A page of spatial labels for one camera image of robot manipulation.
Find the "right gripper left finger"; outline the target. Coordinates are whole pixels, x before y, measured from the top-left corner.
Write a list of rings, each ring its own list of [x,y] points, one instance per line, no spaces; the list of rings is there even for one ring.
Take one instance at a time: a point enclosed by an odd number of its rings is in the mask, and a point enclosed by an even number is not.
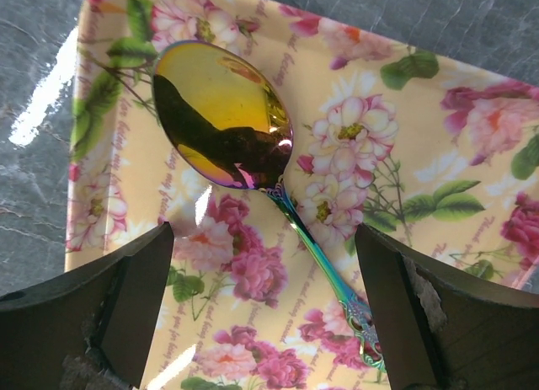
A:
[[[173,242],[165,222],[110,254],[2,296],[1,387],[140,387]]]

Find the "iridescent gold spoon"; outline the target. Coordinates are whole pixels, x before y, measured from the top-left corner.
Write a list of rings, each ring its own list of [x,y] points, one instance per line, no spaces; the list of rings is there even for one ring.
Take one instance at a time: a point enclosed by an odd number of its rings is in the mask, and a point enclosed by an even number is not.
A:
[[[275,203],[331,285],[360,341],[360,358],[386,371],[369,306],[333,267],[286,191],[293,128],[270,81],[224,48],[182,40],[158,54],[152,99],[165,135],[193,169],[222,187],[259,191]]]

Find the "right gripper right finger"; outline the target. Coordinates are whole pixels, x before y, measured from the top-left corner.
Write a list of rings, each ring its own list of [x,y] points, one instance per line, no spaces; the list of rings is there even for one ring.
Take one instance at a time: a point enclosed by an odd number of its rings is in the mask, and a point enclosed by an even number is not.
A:
[[[393,389],[536,389],[538,296],[361,225],[360,272]]]

